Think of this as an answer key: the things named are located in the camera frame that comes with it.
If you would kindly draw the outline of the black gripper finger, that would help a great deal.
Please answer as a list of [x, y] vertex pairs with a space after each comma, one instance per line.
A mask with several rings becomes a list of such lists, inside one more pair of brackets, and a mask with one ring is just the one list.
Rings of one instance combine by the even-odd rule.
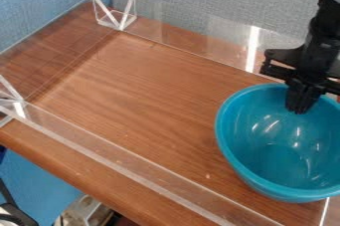
[[295, 114], [303, 114], [313, 107], [319, 97], [325, 94], [323, 83], [305, 83], [298, 79], [285, 82], [287, 86], [285, 95], [285, 107]]

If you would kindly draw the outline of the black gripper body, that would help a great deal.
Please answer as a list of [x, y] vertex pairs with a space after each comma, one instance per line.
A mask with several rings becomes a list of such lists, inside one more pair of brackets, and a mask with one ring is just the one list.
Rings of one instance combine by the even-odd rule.
[[340, 96], [340, 39], [307, 35], [303, 44], [293, 49], [267, 49], [259, 73], [289, 83], [321, 89], [322, 93]]

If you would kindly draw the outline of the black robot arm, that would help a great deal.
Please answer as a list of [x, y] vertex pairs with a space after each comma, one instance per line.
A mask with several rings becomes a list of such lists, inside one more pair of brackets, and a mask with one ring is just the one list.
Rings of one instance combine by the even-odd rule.
[[340, 0], [318, 0], [307, 34], [294, 49], [266, 49], [259, 73], [287, 86], [285, 107], [306, 113], [326, 93], [340, 96]]

